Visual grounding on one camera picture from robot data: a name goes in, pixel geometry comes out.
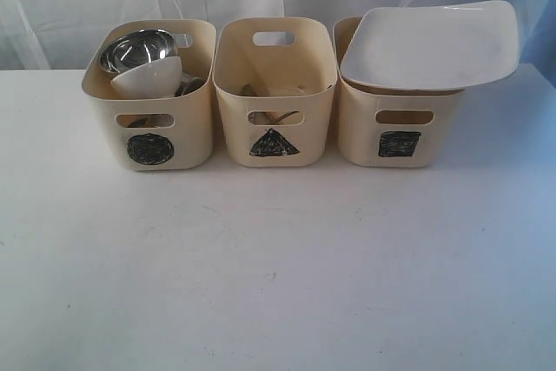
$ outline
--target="white bowl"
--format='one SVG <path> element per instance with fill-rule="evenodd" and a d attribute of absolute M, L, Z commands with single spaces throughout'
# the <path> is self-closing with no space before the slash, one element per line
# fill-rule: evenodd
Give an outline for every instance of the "white bowl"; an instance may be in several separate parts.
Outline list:
<path fill-rule="evenodd" d="M 510 76 L 519 59 L 508 2 L 377 8 L 361 20 L 341 74 L 384 89 L 457 90 Z"/>
<path fill-rule="evenodd" d="M 182 59 L 167 56 L 114 77 L 110 84 L 126 99 L 174 97 L 182 82 Z"/>

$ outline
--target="plastic bin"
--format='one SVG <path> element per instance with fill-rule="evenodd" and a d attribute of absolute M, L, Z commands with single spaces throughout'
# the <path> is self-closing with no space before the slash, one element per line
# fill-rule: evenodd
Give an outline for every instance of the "plastic bin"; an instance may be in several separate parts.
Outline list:
<path fill-rule="evenodd" d="M 98 65 L 98 56 L 110 42 L 141 29 L 163 29 L 175 35 L 189 35 L 192 43 L 178 50 L 183 71 L 207 82 L 181 97 L 121 99 L 110 85 L 113 76 Z M 123 167 L 133 170 L 188 169 L 210 156 L 213 148 L 210 74 L 215 43 L 215 28 L 198 20 L 133 22 L 109 33 L 89 64 L 82 87 L 90 98 L 113 154 Z M 153 115 L 162 115 L 158 117 L 162 123 L 151 128 L 133 128 L 134 121 Z"/>
<path fill-rule="evenodd" d="M 255 44 L 285 32 L 289 44 Z M 337 82 L 327 29 L 302 17 L 232 22 L 221 35 L 213 75 L 228 152 L 248 167 L 305 166 L 320 158 Z M 251 86 L 253 95 L 245 95 Z M 292 116 L 273 123 L 287 114 Z M 264 114 L 268 120 L 257 122 Z"/>
<path fill-rule="evenodd" d="M 334 26 L 338 67 L 360 17 Z M 424 167 L 438 155 L 461 97 L 458 91 L 376 89 L 340 76 L 338 144 L 350 161 L 366 167 Z"/>

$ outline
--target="black circle label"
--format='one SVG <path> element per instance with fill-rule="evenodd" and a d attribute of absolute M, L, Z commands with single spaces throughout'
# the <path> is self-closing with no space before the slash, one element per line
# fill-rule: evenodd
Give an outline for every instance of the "black circle label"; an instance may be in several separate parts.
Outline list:
<path fill-rule="evenodd" d="M 174 156 L 174 145 L 157 134 L 135 135 L 128 140 L 128 155 L 142 165 L 158 165 Z"/>

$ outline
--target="stainless steel bowl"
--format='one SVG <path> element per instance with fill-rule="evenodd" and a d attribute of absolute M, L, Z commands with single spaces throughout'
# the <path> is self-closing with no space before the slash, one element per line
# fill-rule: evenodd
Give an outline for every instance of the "stainless steel bowl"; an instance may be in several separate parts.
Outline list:
<path fill-rule="evenodd" d="M 121 74 L 167 56 L 177 56 L 172 34 L 165 30 L 138 30 L 106 47 L 99 56 L 99 64 L 104 71 Z"/>

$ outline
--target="white square plate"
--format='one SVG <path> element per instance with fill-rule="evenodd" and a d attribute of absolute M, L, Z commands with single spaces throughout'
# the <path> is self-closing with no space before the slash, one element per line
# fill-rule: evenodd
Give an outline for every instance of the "white square plate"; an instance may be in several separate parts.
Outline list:
<path fill-rule="evenodd" d="M 456 90 L 510 76 L 519 60 L 508 2 L 377 8 L 361 20 L 341 74 L 385 89 Z"/>

